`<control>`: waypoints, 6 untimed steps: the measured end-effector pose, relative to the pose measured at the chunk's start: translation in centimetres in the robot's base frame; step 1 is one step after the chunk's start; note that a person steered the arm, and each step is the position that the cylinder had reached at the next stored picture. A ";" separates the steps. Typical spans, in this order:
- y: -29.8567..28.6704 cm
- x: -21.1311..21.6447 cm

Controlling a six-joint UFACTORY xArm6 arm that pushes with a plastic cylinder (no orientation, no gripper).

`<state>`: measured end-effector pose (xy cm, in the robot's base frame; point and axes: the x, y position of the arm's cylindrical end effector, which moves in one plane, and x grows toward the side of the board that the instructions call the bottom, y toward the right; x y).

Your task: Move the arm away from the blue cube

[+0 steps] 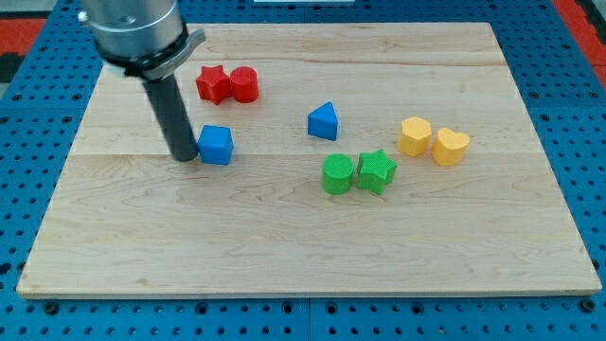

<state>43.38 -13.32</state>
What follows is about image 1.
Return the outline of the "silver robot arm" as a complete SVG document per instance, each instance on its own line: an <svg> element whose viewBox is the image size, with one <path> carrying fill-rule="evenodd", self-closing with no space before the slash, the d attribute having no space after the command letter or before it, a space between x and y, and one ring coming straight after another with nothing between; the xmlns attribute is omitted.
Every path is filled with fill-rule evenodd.
<svg viewBox="0 0 606 341"><path fill-rule="evenodd" d="M177 0L81 0L80 23L98 53L129 77L156 81L172 75L205 41L190 31Z"/></svg>

